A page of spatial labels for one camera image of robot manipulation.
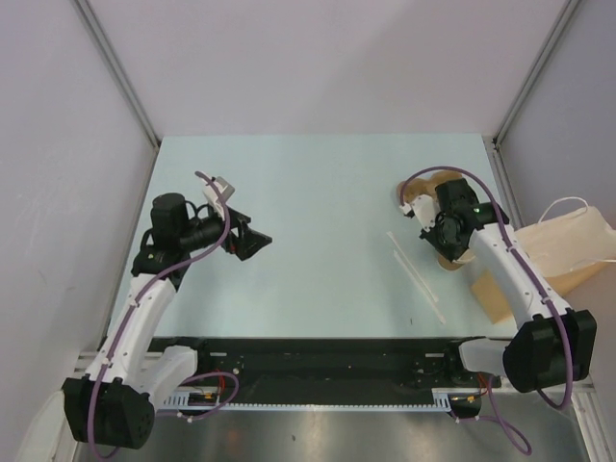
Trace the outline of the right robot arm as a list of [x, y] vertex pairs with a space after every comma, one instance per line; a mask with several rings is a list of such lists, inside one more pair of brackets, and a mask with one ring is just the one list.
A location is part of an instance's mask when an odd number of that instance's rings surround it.
[[495, 199], [482, 202], [464, 179], [447, 181], [434, 196], [411, 203], [421, 239], [454, 262], [471, 251], [492, 275], [516, 322], [508, 341], [486, 337], [459, 343], [444, 362], [446, 379], [466, 386], [479, 372], [504, 376], [521, 393], [562, 385], [572, 391], [589, 373], [597, 323], [575, 311], [540, 275], [514, 237]]

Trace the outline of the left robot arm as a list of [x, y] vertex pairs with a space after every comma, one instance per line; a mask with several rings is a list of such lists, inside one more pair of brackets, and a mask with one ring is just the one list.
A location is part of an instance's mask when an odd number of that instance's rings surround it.
[[189, 346], [167, 347], [148, 369], [142, 362], [193, 252], [222, 247], [245, 261], [272, 238], [251, 229], [250, 217], [223, 209], [213, 198], [204, 218], [191, 217], [188, 206], [178, 192], [154, 198], [122, 311], [84, 375], [64, 381], [64, 413], [78, 442], [139, 449], [174, 390], [186, 379], [199, 385], [211, 377], [212, 360]]

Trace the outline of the brown paper cup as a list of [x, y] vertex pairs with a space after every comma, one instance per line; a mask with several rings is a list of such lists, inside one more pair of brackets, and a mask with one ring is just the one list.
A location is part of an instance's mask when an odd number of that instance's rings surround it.
[[465, 253], [460, 259], [450, 261], [446, 259], [443, 255], [437, 255], [437, 262], [439, 266], [447, 271], [455, 271], [463, 266], [470, 264], [475, 259], [473, 253]]

